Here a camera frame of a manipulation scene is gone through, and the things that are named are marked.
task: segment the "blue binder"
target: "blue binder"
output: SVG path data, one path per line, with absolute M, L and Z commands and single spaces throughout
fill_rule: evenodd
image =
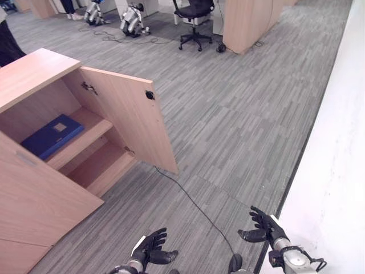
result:
M 25 139 L 21 145 L 45 160 L 83 130 L 83 125 L 62 114 Z

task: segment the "gray carpet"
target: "gray carpet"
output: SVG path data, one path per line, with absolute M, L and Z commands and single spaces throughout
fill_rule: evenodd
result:
M 57 15 L 35 19 L 13 14 L 7 21 L 27 53 L 40 47 L 83 64 L 155 83 L 179 176 L 174 176 L 222 229 L 251 272 L 262 244 L 244 243 L 238 229 L 253 228 L 249 206 L 277 210 L 295 162 L 314 122 L 346 24 L 351 0 L 301 0 L 285 7 L 280 21 L 244 56 L 203 51 L 177 37 L 188 26 L 173 16 L 146 19 L 152 35 L 103 41 L 106 30 L 123 37 L 116 12 L 108 26 L 84 27 Z M 212 23 L 200 28 L 212 33 Z M 165 249 L 178 249 L 167 266 L 148 272 L 226 273 L 231 253 L 212 225 L 174 182 L 139 163 L 103 199 L 105 204 L 66 235 L 31 271 L 104 273 L 127 261 L 142 234 L 168 228 Z

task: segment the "office chair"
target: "office chair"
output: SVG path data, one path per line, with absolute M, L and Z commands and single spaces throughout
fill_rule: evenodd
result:
M 213 43 L 212 37 L 201 35 L 196 32 L 195 28 L 195 18 L 200 18 L 207 16 L 211 11 L 214 10 L 214 2 L 213 0 L 189 0 L 190 5 L 187 7 L 179 8 L 176 0 L 173 0 L 175 5 L 175 14 L 181 18 L 186 18 L 189 21 L 193 20 L 193 33 L 185 34 L 180 37 L 180 47 L 179 50 L 183 49 L 183 44 L 190 40 L 194 40 L 198 45 L 198 51 L 201 51 L 201 43 L 199 39 L 209 39 L 209 43 Z

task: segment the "black robotic glove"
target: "black robotic glove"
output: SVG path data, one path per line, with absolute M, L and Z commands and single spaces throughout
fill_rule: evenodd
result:
M 132 260 L 138 260 L 143 265 L 143 271 L 147 264 L 169 264 L 179 254 L 177 250 L 172 252 L 162 251 L 162 245 L 167 236 L 166 228 L 159 229 L 147 236 L 142 243 L 133 251 Z
M 282 229 L 277 222 L 269 215 L 257 207 L 251 206 L 250 216 L 252 221 L 256 222 L 255 227 L 258 229 L 251 231 L 238 230 L 238 234 L 245 240 L 251 243 L 257 243 L 260 241 L 269 241 L 272 248 L 274 248 L 275 240 L 279 238 L 289 239 L 284 229 Z

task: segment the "black pants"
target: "black pants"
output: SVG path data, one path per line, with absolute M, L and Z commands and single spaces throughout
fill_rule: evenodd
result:
M 6 66 L 25 55 L 11 34 L 6 21 L 2 21 L 0 23 L 0 66 Z
M 61 3 L 67 14 L 75 13 L 75 9 L 72 4 L 72 0 L 61 0 Z

